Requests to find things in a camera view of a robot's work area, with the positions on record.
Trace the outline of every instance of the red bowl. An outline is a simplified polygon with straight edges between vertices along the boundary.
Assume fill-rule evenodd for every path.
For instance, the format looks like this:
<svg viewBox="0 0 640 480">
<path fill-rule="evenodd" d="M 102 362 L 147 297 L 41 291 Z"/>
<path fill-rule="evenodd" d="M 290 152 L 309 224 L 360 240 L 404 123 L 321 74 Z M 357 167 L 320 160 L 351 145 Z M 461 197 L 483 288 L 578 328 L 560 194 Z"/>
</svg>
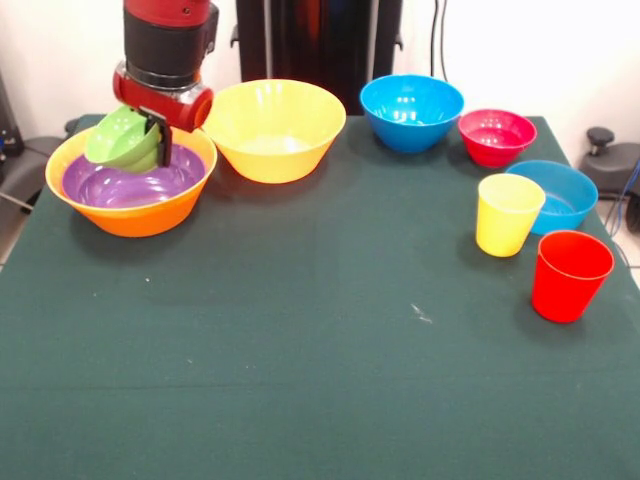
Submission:
<svg viewBox="0 0 640 480">
<path fill-rule="evenodd" d="M 538 135 L 530 120 L 504 110 L 469 112 L 458 130 L 473 161 L 489 168 L 509 165 Z"/>
</svg>

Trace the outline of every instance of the yellow bowl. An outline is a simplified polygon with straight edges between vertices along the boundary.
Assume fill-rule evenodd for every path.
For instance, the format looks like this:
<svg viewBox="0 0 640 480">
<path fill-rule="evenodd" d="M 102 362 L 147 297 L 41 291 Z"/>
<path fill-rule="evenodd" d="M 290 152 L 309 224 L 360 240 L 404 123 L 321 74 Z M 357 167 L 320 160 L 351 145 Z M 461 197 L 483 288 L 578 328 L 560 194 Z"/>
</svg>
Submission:
<svg viewBox="0 0 640 480">
<path fill-rule="evenodd" d="M 193 151 L 205 165 L 204 177 L 193 187 L 164 202 L 131 208 L 98 208 L 74 202 L 64 193 L 62 179 L 69 165 L 84 154 L 93 129 L 64 142 L 47 163 L 47 185 L 60 200 L 71 205 L 104 231 L 121 237 L 148 237 L 166 232 L 181 223 L 193 209 L 218 159 L 213 142 L 201 131 L 187 133 L 173 129 L 173 141 Z"/>
<path fill-rule="evenodd" d="M 295 80 L 256 80 L 220 91 L 203 129 L 242 176 L 286 183 L 311 173 L 346 121 L 333 94 Z"/>
</svg>

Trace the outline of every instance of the plastic cup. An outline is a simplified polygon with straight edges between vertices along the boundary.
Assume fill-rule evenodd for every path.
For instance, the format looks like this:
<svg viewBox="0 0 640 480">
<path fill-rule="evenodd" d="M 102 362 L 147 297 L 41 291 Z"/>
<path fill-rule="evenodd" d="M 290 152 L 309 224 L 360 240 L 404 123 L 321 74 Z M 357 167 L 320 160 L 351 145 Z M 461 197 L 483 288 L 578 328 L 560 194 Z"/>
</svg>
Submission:
<svg viewBox="0 0 640 480">
<path fill-rule="evenodd" d="M 478 246 L 494 257 L 518 253 L 544 205 L 544 190 L 520 175 L 497 173 L 480 182 L 478 197 Z"/>
<path fill-rule="evenodd" d="M 533 308 L 557 323 L 578 320 L 613 271 L 611 250 L 586 233 L 563 230 L 538 245 Z"/>
</svg>

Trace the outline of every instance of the blue bowl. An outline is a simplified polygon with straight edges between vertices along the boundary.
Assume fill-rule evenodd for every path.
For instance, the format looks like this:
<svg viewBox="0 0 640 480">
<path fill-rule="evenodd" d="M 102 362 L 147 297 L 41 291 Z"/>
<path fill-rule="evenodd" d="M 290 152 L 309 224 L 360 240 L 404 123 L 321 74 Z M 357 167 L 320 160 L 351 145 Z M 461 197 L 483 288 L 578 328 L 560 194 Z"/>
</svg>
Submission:
<svg viewBox="0 0 640 480">
<path fill-rule="evenodd" d="M 402 153 L 434 146 L 451 130 L 464 107 L 458 90 L 422 75 L 376 78 L 360 92 L 360 103 L 380 140 Z"/>
<path fill-rule="evenodd" d="M 568 165 L 531 160 L 512 165 L 507 173 L 530 178 L 547 195 L 531 229 L 538 235 L 556 230 L 575 230 L 598 201 L 598 188 L 593 181 Z"/>
</svg>

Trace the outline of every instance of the orange bowl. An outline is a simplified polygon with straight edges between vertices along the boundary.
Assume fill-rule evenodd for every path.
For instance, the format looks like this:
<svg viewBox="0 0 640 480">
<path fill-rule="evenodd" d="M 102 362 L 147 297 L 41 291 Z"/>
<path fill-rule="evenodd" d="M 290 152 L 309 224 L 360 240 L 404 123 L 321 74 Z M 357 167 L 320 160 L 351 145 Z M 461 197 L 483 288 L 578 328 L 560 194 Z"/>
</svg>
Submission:
<svg viewBox="0 0 640 480">
<path fill-rule="evenodd" d="M 51 191 L 63 202 L 87 217 L 105 232 L 120 237 L 149 237 L 166 232 L 189 216 L 218 160 L 213 142 L 202 131 L 187 133 L 173 130 L 173 141 L 192 150 L 203 161 L 204 177 L 193 187 L 163 202 L 131 208 L 98 208 L 71 200 L 64 193 L 62 178 L 65 171 L 84 154 L 85 145 L 93 129 L 84 130 L 64 142 L 53 152 L 47 163 L 45 177 Z"/>
</svg>

